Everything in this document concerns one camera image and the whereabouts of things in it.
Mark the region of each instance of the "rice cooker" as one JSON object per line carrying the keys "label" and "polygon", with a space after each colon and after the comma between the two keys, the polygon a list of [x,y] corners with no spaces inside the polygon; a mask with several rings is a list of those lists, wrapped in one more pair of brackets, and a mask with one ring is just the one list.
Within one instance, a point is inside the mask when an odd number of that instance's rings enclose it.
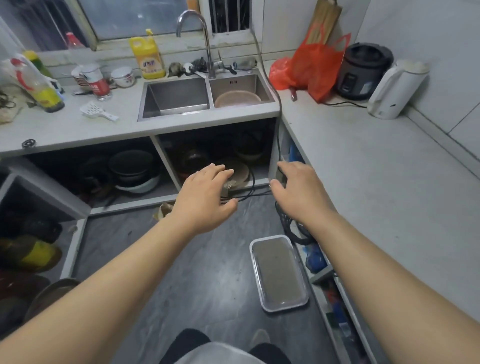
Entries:
{"label": "rice cooker", "polygon": [[368,100],[393,63],[393,54],[372,43],[355,43],[347,48],[335,90],[349,100]]}

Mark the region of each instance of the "white slotted spatula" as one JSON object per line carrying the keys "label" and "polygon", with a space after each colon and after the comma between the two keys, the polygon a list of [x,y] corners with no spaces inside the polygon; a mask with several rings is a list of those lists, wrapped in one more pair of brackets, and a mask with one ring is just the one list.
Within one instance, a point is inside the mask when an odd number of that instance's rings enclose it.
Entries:
{"label": "white slotted spatula", "polygon": [[90,101],[88,104],[83,105],[80,108],[80,111],[82,112],[83,115],[91,119],[98,118],[99,116],[103,116],[104,118],[107,118],[110,121],[117,121],[119,119],[118,116],[105,112],[103,108],[101,108],[99,105],[97,105],[93,101]]}

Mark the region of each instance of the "plastic bag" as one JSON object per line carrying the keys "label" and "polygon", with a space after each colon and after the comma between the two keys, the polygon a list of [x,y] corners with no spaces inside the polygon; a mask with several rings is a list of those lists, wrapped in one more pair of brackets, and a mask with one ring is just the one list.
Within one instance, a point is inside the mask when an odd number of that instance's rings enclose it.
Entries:
{"label": "plastic bag", "polygon": [[[333,46],[328,46],[323,44],[324,31],[321,28],[320,42],[306,44],[311,31],[313,28],[291,59],[282,58],[272,65],[269,79],[277,90],[289,87],[308,90],[310,96],[320,102],[335,85],[351,34],[341,37]],[[344,46],[337,50],[342,42]]]}

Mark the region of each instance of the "faucet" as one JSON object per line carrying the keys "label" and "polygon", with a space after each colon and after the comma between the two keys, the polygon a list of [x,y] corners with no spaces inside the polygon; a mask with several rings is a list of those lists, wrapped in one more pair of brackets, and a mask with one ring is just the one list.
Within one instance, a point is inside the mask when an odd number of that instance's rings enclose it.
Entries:
{"label": "faucet", "polygon": [[183,22],[189,16],[197,17],[200,20],[200,22],[202,23],[202,28],[204,29],[204,36],[205,36],[205,45],[206,45],[206,48],[207,48],[208,78],[210,78],[210,79],[216,78],[214,65],[213,65],[213,62],[212,62],[212,52],[211,52],[211,49],[210,49],[210,40],[208,39],[208,31],[207,31],[207,24],[205,22],[205,18],[199,12],[196,12],[195,10],[185,10],[182,14],[180,14],[180,16],[177,20],[177,37],[180,38],[181,27],[183,25]]}

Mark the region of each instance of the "white electric kettle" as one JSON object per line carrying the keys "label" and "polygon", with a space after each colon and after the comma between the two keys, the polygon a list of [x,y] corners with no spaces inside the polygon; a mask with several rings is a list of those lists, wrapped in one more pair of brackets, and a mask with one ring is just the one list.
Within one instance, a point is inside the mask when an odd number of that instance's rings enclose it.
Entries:
{"label": "white electric kettle", "polygon": [[367,111],[379,119],[395,119],[430,72],[422,62],[398,60],[378,84]]}

